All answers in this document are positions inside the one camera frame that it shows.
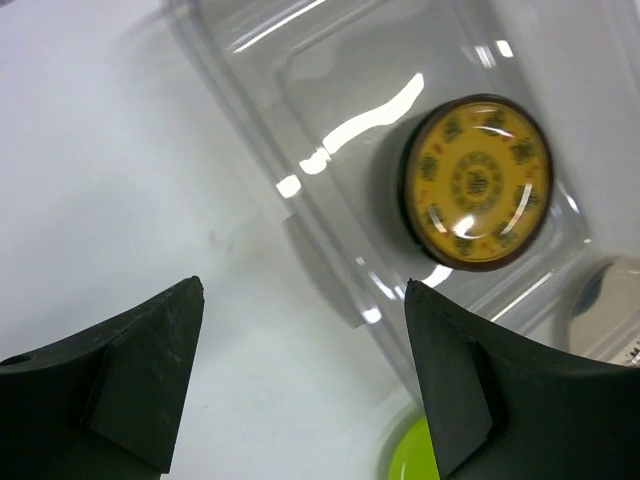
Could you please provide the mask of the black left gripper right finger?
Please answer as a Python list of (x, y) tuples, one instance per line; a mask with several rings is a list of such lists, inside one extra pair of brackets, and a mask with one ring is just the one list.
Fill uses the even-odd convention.
[(443, 479), (635, 479), (639, 372), (572, 355), (422, 282), (404, 311)]

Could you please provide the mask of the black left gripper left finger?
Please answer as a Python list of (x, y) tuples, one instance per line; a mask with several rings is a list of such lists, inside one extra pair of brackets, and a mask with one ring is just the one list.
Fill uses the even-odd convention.
[(204, 306), (193, 276), (3, 360), (2, 473), (168, 473)]

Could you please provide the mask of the lime green plate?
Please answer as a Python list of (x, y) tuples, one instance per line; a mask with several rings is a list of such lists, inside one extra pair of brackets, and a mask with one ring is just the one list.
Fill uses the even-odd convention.
[(403, 413), (393, 424), (378, 462), (383, 480), (439, 480), (429, 426), (417, 410)]

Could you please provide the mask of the cream plate with green patch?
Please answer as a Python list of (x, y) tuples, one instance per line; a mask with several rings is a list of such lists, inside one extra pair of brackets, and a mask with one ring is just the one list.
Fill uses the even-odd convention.
[(639, 366), (639, 260), (606, 260), (581, 289), (568, 324), (570, 353)]

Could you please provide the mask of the yellow brown plate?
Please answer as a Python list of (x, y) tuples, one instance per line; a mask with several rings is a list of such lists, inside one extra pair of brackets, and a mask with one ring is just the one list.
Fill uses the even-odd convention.
[(534, 116), (512, 99), (473, 94), (424, 115), (399, 158), (396, 197), (431, 259), (482, 272), (523, 256), (554, 193), (554, 160)]

